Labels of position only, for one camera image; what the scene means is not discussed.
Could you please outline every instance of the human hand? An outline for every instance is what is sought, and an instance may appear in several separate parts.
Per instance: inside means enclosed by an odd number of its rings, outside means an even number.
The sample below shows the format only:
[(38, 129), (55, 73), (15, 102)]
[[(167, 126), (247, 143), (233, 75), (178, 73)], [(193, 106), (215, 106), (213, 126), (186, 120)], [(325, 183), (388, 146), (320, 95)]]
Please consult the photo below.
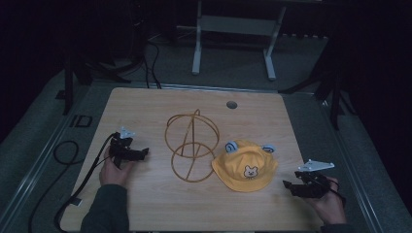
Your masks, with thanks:
[[(334, 191), (338, 189), (338, 180), (336, 178), (327, 177), (330, 180), (330, 188)], [(343, 224), (346, 223), (345, 211), (343, 210), (342, 199), (335, 193), (329, 191), (322, 198), (303, 198), (324, 224)]]
[(124, 168), (119, 169), (110, 157), (109, 148), (106, 148), (104, 164), (100, 172), (100, 184), (118, 184), (125, 186), (127, 177), (129, 176), (135, 161), (128, 161)]

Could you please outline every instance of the sleeve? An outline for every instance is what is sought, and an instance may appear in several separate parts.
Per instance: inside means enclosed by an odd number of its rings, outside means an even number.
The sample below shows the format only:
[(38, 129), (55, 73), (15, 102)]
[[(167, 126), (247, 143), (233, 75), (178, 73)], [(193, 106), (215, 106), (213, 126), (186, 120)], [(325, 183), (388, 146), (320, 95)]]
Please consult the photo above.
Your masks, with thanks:
[(330, 224), (321, 227), (322, 233), (355, 233), (355, 228), (351, 224)]
[(101, 186), (82, 221), (81, 232), (128, 232), (127, 190), (117, 184)]

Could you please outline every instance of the dark background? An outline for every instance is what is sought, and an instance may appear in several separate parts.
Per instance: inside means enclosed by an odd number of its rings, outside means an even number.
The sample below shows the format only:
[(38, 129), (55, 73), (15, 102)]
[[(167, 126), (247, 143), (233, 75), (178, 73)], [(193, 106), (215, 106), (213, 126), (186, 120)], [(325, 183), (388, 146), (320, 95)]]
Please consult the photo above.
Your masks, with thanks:
[[(175, 25), (195, 25), (196, 1), (133, 1), (141, 9), (134, 13), (144, 26), (156, 26), (171, 41)], [(204, 11), (212, 14), (274, 17), (275, 4), (257, 1), (209, 1)], [(281, 32), (329, 37), (324, 51), (344, 64), (344, 89), (378, 150), (399, 194), (411, 212), (409, 198), (412, 150), (411, 45), (412, 8), (406, 1), (324, 1), (317, 4), (288, 3)], [(125, 48), (111, 48), (112, 42), (130, 46), (126, 31), (128, 1), (3, 1), (0, 5), (0, 75), (2, 141), (47, 81), (63, 68), (66, 45), (75, 45), (96, 60), (109, 62), (125, 55)], [(119, 18), (111, 22), (107, 18)], [(108, 37), (108, 31), (118, 30)], [(134, 45), (147, 35), (140, 28)], [(320, 61), (333, 69), (329, 60)]]

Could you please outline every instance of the hat ear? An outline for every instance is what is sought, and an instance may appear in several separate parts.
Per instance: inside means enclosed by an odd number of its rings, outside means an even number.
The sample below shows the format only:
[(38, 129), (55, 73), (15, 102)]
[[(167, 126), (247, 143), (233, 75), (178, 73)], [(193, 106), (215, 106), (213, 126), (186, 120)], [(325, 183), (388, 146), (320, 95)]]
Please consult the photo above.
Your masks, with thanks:
[(228, 153), (237, 152), (237, 150), (238, 150), (237, 144), (234, 141), (230, 141), (230, 142), (226, 143), (224, 148), (226, 149), (226, 152), (228, 152)]
[(262, 148), (264, 151), (270, 152), (270, 153), (272, 153), (272, 152), (274, 152), (274, 151), (276, 150), (276, 148), (275, 148), (273, 145), (270, 145), (270, 144), (263, 145), (263, 146), (261, 146), (261, 148)]

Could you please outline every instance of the yellow hat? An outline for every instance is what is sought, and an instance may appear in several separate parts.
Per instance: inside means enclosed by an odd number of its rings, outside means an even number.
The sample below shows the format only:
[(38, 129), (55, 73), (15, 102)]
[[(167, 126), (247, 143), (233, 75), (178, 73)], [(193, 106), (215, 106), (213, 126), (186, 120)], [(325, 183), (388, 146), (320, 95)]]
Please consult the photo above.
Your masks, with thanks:
[(226, 152), (212, 161), (212, 167), (229, 188), (251, 192), (266, 187), (272, 181), (278, 166), (272, 155), (273, 146), (236, 140), (228, 142), (225, 148)]

